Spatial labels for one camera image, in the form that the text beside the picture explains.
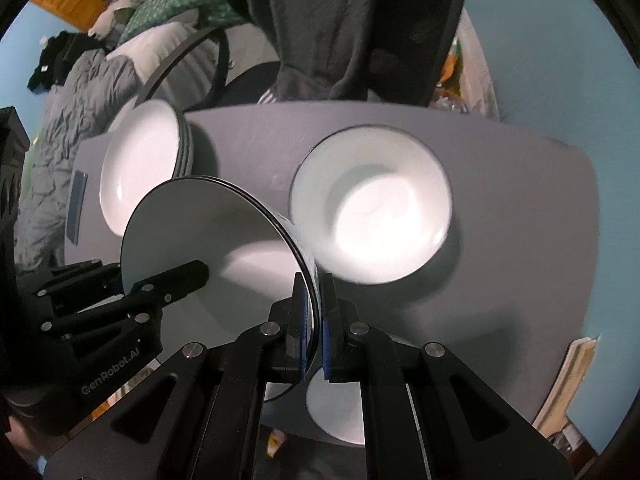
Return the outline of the left hand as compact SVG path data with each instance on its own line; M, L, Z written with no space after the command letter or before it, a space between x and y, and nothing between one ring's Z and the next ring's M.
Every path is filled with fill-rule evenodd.
M9 424L10 430L6 436L25 462L34 468L42 458L50 460L51 456L68 441L65 434L62 436L44 434L15 416L9 417Z

